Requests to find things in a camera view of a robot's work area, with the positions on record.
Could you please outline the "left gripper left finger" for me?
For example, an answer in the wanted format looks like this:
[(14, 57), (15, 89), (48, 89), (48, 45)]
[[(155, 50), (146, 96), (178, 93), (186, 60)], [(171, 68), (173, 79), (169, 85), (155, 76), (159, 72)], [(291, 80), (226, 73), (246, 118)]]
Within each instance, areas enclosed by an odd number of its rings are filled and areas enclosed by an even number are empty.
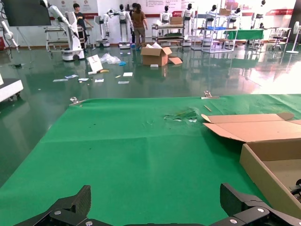
[(91, 186), (84, 185), (77, 194), (58, 199), (45, 212), (18, 223), (18, 226), (107, 226), (88, 218), (91, 209)]

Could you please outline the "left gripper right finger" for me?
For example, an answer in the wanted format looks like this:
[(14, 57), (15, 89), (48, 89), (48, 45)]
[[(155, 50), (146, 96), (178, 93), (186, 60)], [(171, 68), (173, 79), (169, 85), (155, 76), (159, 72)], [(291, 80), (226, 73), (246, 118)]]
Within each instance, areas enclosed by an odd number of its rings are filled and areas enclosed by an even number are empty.
[(220, 205), (228, 215), (213, 226), (299, 226), (301, 220), (267, 205), (255, 195), (241, 193), (230, 184), (220, 185)]

